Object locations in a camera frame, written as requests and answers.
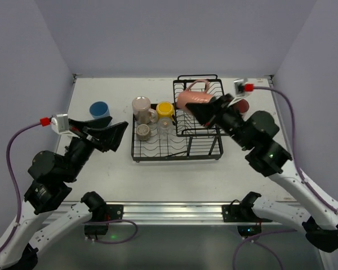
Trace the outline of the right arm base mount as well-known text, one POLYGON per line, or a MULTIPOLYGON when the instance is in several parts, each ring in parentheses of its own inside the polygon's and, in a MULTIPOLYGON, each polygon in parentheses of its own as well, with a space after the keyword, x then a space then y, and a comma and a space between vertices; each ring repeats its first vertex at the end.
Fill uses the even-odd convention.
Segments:
POLYGON ((253 225, 237 225, 237 231, 241 237, 248 238, 262 233, 262 223, 271 223, 270 219, 257 217, 252 207, 261 195, 257 192, 249 192, 243 200, 234 199, 229 204, 221 206, 223 222, 225 223, 253 223, 253 225))

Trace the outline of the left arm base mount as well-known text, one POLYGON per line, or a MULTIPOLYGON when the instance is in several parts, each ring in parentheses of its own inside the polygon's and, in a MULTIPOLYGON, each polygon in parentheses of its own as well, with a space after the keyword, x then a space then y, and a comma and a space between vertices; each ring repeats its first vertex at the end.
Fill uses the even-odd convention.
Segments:
MULTIPOLYGON (((123 217, 123 205, 106 204, 99 210, 95 210, 89 222, 105 222, 121 219, 123 217)), ((98 239, 99 236, 105 236, 109 230, 108 224, 87 224, 84 225, 84 235, 98 239)))

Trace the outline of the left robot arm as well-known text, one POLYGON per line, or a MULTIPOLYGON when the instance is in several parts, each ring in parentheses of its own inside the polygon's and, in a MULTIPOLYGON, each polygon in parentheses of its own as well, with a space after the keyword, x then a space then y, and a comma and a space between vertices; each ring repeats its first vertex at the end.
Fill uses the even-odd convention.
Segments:
POLYGON ((107 231, 113 223, 104 199, 88 192, 70 210, 46 227, 43 222, 59 208, 72 191, 68 183, 76 181, 94 150, 117 151, 128 127, 127 121, 111 125, 112 117, 77 121, 67 114, 43 118, 41 126, 50 125, 57 134, 71 136, 65 154, 40 151, 28 169, 32 184, 24 196, 17 196, 15 219, 0 238, 0 269, 33 269, 39 254, 80 224, 98 226, 107 231))

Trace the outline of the speckled small ceramic cup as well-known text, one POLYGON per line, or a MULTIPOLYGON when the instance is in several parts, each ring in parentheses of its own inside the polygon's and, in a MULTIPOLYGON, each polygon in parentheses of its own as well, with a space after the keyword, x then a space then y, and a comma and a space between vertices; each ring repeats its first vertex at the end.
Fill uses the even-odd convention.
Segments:
POLYGON ((151 137, 151 129, 147 124, 140 124, 136 128, 137 138, 141 141, 147 141, 151 137))

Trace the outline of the dusty pink faceted mug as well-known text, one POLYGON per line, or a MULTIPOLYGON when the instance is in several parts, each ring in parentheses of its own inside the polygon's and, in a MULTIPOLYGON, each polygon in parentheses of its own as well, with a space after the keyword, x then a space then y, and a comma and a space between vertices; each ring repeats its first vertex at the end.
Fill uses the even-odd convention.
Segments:
POLYGON ((192 82, 187 88, 182 91, 177 98, 176 107, 180 110, 184 110, 185 112, 190 113, 190 111, 186 108, 187 103, 195 103, 202 104, 210 102, 214 96, 208 93, 210 88, 210 83, 205 79, 198 79, 192 82), (204 84, 204 91, 198 92, 193 91, 192 88, 196 86, 198 83, 204 84))

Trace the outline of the pink floral mug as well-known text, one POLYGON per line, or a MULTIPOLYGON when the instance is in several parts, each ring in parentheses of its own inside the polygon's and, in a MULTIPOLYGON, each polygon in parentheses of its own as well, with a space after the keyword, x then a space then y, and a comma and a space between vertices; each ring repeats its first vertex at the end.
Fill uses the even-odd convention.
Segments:
POLYGON ((250 105, 245 99, 242 99, 233 105, 233 109, 234 111, 240 113, 242 116, 245 116, 245 114, 250 109, 250 105))

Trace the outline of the clear glass cup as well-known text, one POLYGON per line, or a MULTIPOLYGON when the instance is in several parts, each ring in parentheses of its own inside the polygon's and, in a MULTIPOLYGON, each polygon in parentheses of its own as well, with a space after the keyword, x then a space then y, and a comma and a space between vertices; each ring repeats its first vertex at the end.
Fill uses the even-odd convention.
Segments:
POLYGON ((162 117, 157 122, 158 133, 161 136, 172 134, 174 130, 174 124, 171 118, 162 117))

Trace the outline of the blue plastic cup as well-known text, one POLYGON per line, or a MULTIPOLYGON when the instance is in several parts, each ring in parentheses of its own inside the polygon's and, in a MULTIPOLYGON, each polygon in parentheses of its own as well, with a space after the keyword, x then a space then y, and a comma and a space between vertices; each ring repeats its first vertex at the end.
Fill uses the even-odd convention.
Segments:
POLYGON ((90 106, 89 112, 94 119, 100 119, 110 115, 109 106, 104 101, 94 102, 90 106))

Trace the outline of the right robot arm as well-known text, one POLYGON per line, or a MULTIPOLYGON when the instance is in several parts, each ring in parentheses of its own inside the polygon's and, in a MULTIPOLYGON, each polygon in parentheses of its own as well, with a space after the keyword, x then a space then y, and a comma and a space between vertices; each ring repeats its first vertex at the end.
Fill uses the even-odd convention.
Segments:
POLYGON ((247 120, 229 102, 229 95, 208 103, 188 103, 186 108, 203 126, 221 128, 249 151, 245 159, 256 172, 269 178, 300 203, 294 207, 250 192, 240 203, 248 219, 267 219, 301 233, 321 251, 338 249, 338 201, 326 194, 302 170, 291 154, 273 137, 279 127, 266 111, 256 111, 247 120))

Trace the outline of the tall beige pink mug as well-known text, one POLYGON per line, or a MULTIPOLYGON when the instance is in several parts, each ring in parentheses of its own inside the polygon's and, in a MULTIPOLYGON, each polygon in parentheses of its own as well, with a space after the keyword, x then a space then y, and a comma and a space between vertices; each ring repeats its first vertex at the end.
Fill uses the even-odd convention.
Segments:
POLYGON ((151 101, 147 97, 139 96, 133 99, 133 115, 139 124, 154 124, 158 121, 158 114, 151 105, 151 101))

